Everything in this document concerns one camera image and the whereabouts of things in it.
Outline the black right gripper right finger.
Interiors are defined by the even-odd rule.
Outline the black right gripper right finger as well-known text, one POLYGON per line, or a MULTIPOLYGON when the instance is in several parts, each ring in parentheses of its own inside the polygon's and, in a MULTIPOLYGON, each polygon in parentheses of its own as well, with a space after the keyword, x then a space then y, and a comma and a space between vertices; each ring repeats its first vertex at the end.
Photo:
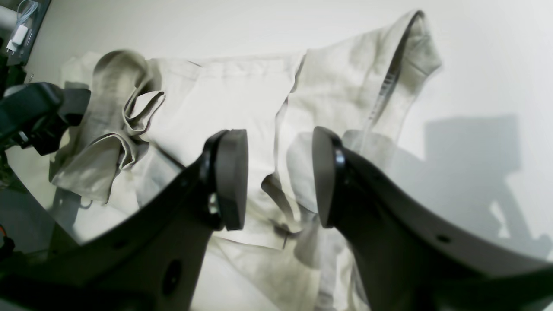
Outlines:
POLYGON ((420 205, 370 161, 316 127, 321 225, 347 240, 372 311, 543 311, 552 264, 478 238, 420 205))

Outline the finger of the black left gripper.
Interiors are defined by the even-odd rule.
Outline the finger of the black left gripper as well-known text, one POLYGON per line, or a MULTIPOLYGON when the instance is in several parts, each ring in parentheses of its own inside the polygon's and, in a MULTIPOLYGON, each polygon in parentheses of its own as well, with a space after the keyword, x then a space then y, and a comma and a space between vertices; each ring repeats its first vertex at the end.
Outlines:
POLYGON ((217 132, 116 228, 2 275, 1 298, 34 311, 187 311, 213 232, 244 227, 247 183, 247 131, 217 132))

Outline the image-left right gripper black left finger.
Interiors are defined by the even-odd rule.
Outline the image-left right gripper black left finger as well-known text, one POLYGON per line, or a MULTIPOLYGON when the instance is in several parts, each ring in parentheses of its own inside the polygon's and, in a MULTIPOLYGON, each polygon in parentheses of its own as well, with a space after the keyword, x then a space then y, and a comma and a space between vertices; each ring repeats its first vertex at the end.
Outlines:
POLYGON ((10 87, 0 105, 0 150, 33 147, 40 155, 60 148, 64 133, 81 123, 91 91, 53 83, 10 87))

